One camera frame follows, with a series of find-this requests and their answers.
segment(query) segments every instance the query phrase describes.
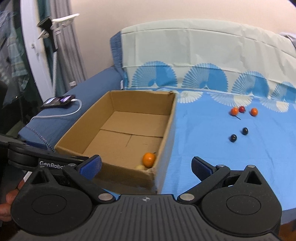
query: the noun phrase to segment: triangular cutout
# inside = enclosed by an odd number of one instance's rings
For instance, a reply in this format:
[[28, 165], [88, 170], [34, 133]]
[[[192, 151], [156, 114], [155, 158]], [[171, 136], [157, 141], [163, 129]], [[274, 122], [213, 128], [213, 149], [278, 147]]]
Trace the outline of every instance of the triangular cutout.
[[257, 176], [257, 174], [252, 171], [249, 172], [248, 177], [245, 180], [246, 183], [251, 183], [251, 184], [257, 184], [257, 185], [261, 185], [261, 181], [259, 180], [259, 177]]
[[48, 179], [46, 178], [45, 174], [43, 171], [39, 171], [32, 181], [32, 184], [39, 184], [39, 183], [47, 183]]

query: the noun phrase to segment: glass door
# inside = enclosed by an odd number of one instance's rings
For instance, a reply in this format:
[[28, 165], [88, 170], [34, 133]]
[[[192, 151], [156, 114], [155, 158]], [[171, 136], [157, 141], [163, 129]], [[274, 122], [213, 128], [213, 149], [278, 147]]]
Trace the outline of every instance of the glass door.
[[20, 0], [0, 0], [0, 133], [17, 136], [41, 104], [24, 45]]

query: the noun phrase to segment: smartphone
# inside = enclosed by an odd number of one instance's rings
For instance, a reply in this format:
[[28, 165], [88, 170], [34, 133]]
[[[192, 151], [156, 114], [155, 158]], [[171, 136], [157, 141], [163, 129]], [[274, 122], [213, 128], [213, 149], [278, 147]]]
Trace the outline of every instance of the smartphone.
[[70, 104], [71, 100], [74, 98], [75, 98], [75, 95], [65, 95], [61, 97], [49, 98], [42, 104], [41, 109], [66, 107], [68, 104]]

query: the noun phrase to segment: ribbed black surface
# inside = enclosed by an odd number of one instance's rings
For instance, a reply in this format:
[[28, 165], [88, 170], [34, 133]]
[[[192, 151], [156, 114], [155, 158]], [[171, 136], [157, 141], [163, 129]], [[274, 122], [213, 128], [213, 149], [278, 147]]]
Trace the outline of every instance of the ribbed black surface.
[[70, 233], [38, 237], [20, 231], [11, 240], [279, 241], [272, 234], [255, 238], [223, 234], [203, 221], [194, 206], [177, 203], [171, 195], [122, 195], [115, 203], [98, 206], [91, 219]]

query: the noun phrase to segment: white door frame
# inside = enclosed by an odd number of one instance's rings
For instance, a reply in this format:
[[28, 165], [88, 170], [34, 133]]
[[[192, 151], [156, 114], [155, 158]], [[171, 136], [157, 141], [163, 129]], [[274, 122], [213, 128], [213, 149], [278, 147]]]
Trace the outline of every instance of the white door frame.
[[39, 13], [36, 0], [20, 0], [22, 33], [30, 68], [42, 101], [52, 97], [52, 80], [49, 73], [43, 39], [37, 39]]

